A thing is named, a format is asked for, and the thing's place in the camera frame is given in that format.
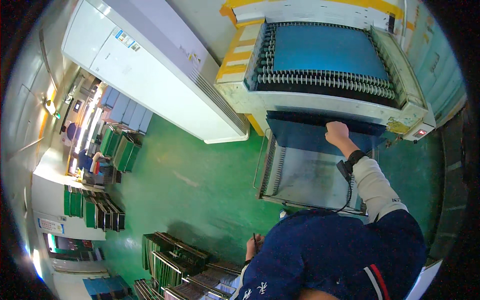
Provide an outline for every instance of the digital display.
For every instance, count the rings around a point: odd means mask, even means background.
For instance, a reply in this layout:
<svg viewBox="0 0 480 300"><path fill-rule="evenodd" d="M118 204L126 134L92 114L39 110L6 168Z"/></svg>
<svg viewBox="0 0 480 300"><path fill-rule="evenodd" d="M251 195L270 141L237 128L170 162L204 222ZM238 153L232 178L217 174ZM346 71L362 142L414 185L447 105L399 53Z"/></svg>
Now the digital display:
<svg viewBox="0 0 480 300"><path fill-rule="evenodd" d="M73 107L73 111L78 112L81 106L82 106L82 102L80 100L77 100L77 102L75 103L75 106Z"/></svg>
<svg viewBox="0 0 480 300"><path fill-rule="evenodd" d="M423 136L426 135L426 134L427 134L427 131L426 131L426 130L420 129L420 130L417 131L417 133L414 134L413 136L420 138L420 137L423 137Z"/></svg>

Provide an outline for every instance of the yellow tape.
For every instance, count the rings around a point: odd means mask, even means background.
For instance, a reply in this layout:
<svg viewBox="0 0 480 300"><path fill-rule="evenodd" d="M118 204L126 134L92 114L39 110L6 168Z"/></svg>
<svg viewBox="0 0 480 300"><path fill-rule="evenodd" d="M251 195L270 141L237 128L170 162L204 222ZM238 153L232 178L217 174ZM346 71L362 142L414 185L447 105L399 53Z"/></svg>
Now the yellow tape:
<svg viewBox="0 0 480 300"><path fill-rule="evenodd" d="M235 48L236 47L241 47L241 46L253 46L255 45L255 42L257 41L256 38L252 38L252 39L245 39L243 41L238 41L238 43L236 44Z"/></svg>
<svg viewBox="0 0 480 300"><path fill-rule="evenodd" d="M235 13L233 12L233 9L231 7L228 7L224 4L220 8L219 12L220 12L220 15L224 17L228 16L228 18L234 25L237 23L237 17L235 16Z"/></svg>
<svg viewBox="0 0 480 300"><path fill-rule="evenodd" d="M235 27L240 28L242 26L253 25L253 24L263 24L263 23L265 23L264 18L263 19L258 19L258 20L242 22L242 23L237 23L237 24L235 24Z"/></svg>
<svg viewBox="0 0 480 300"><path fill-rule="evenodd" d="M40 126L40 132L38 133L38 139L41 139L43 136L43 131L45 131L45 125L47 124L48 114L44 111L44 116L42 120L42 125ZM38 158L38 153L40 152L40 143L36 145L35 157Z"/></svg>
<svg viewBox="0 0 480 300"><path fill-rule="evenodd" d="M251 114L245 114L245 117L247 117L247 119L250 122L250 124L252 125L253 129L255 129L255 131L258 133L259 136L264 136L265 135L264 131L262 130L262 128L258 124L257 120L255 120L255 118Z"/></svg>
<svg viewBox="0 0 480 300"><path fill-rule="evenodd" d="M238 42L240 41L240 37L243 34L243 31L245 30L245 27L240 27L235 35L233 36L232 42L230 43L230 47L227 50L227 53L225 54L225 58L223 59L222 65L220 66L220 69L218 70L218 73L216 74L215 80L222 78L223 74L232 74L232 68L231 67L237 67L237 66L227 66L227 61L228 57L233 53L235 48L237 47Z"/></svg>
<svg viewBox="0 0 480 300"><path fill-rule="evenodd" d="M400 123L399 121L395 121L393 118L388 119L390 122L387 123L387 130L394 133L407 133L410 129L407 125Z"/></svg>
<svg viewBox="0 0 480 300"><path fill-rule="evenodd" d="M223 63L236 60L247 60L250 58L250 55L252 55L251 51L231 53L230 55L225 56L225 58L223 59Z"/></svg>
<svg viewBox="0 0 480 300"><path fill-rule="evenodd" d="M221 72L221 76L218 76L220 75L220 71L218 72L217 74L217 77L218 78L221 78L223 75L225 74L235 74L235 73L243 73L247 70L247 65L233 65L233 66L226 66L222 72Z"/></svg>
<svg viewBox="0 0 480 300"><path fill-rule="evenodd" d="M236 25L237 17L233 12L234 8L237 8L243 5L252 4L252 3L262 2L262 1L263 0L226 0L225 4L223 4L222 8L220 9L220 14L222 16L228 16L232 21L232 23ZM364 8L373 8L375 10L378 10L386 14L392 13L395 15L396 19L403 18L403 10L401 8L383 0L327 0L327 1L356 5Z"/></svg>

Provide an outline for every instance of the red object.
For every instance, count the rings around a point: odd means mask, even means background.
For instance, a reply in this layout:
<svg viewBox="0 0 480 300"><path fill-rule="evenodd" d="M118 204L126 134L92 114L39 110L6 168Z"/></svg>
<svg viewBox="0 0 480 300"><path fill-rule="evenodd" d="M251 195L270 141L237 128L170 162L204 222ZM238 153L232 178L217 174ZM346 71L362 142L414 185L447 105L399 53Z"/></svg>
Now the red object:
<svg viewBox="0 0 480 300"><path fill-rule="evenodd" d="M95 175L98 174L98 171L100 170L100 162L96 162L95 163L95 167L93 169L93 172L95 173Z"/></svg>
<svg viewBox="0 0 480 300"><path fill-rule="evenodd" d="M384 279L382 278L382 275L380 274L380 271L378 270L377 266L375 266L374 264L371 264L370 268L372 268L373 272L377 276L378 282L380 283L380 287L384 292L385 300L390 300L390 296L388 295L388 291L387 291L387 286L385 285Z"/></svg>

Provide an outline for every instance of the white sleeve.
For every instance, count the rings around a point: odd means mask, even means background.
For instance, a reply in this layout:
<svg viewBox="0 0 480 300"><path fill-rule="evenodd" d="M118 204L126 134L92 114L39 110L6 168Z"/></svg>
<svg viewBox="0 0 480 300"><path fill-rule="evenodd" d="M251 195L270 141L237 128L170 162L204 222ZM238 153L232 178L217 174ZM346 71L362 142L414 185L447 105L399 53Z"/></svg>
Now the white sleeve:
<svg viewBox="0 0 480 300"><path fill-rule="evenodd" d="M397 209L408 211L374 159L362 157L353 166L353 176L359 195L367 205L369 223Z"/></svg>
<svg viewBox="0 0 480 300"><path fill-rule="evenodd" d="M243 287L243 274L245 273L245 270L247 269L247 267L248 265L244 266L243 269L241 270L239 287L235 290L235 293L233 293L230 299L236 299L238 297L240 289L241 287Z"/></svg>

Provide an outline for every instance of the label sticker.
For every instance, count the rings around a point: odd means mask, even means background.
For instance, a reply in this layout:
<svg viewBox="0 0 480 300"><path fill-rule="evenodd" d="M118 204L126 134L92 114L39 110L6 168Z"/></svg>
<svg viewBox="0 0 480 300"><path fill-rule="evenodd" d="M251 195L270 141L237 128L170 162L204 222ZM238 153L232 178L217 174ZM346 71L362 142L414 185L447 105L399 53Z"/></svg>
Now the label sticker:
<svg viewBox="0 0 480 300"><path fill-rule="evenodd" d="M38 226L40 228L46 229L55 233L65 233L62 223L53 222L53 221L45 220L41 218L37 218L37 219L38 219Z"/></svg>
<svg viewBox="0 0 480 300"><path fill-rule="evenodd" d="M121 29L117 32L115 38L127 46L127 48L132 48L135 52L140 49L140 45Z"/></svg>

